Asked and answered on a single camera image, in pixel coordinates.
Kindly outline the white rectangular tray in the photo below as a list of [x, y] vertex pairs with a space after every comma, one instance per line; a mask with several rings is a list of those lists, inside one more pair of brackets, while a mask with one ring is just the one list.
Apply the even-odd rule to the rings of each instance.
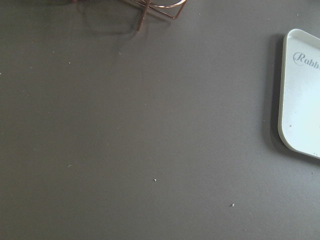
[[320, 40], [301, 29], [283, 40], [277, 130], [290, 150], [320, 157]]

